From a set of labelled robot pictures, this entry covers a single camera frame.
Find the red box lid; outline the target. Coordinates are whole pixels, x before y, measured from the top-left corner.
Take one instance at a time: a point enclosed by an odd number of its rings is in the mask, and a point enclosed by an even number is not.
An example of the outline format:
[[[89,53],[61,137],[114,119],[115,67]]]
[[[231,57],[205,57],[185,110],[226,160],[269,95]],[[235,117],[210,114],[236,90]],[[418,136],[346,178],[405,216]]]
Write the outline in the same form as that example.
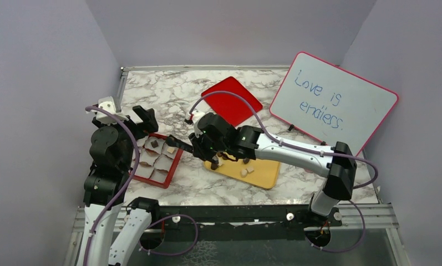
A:
[[[229,76],[209,89],[203,91],[201,96],[205,96],[216,91],[228,91],[242,97],[253,107],[255,112],[259,112],[263,108],[260,101],[232,76]],[[215,94],[205,98],[204,101],[215,113],[222,116],[233,126],[239,126],[239,124],[253,116],[250,108],[242,100],[229,94]]]

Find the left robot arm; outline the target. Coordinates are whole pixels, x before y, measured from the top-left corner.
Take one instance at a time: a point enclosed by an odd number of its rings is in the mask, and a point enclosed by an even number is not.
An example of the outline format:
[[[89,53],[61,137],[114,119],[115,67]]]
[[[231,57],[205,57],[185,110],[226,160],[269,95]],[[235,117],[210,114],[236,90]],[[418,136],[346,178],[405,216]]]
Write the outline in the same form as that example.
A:
[[[127,265],[144,230],[160,220],[158,201],[139,197],[127,223],[114,236],[125,192],[137,169],[131,165],[132,159],[140,156],[136,142],[157,132],[159,126],[155,111],[141,106],[132,108],[140,123],[96,106],[86,110],[102,117],[92,121],[97,129],[91,136],[93,162],[84,182],[85,225],[77,265]]]

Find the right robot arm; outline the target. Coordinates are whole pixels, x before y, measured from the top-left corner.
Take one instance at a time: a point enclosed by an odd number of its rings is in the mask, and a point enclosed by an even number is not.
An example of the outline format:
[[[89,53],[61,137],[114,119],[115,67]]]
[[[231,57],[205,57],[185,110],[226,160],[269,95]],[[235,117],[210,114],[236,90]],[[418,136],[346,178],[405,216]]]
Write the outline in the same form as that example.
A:
[[[189,140],[192,154],[212,163],[218,157],[230,160],[270,160],[311,170],[326,180],[314,193],[306,209],[306,220],[318,226],[340,201],[352,197],[357,163],[347,144],[314,146],[285,140],[253,126],[235,128],[220,115],[196,112],[190,116],[194,127]]]

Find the dark square chocolate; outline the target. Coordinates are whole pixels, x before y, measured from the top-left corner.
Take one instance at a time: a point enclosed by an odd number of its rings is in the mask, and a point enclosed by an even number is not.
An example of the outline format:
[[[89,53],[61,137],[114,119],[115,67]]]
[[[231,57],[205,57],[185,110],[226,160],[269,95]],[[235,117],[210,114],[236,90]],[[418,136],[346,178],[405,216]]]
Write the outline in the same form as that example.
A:
[[[159,143],[157,140],[152,141],[150,144],[151,144],[152,148],[157,148],[159,146]]]

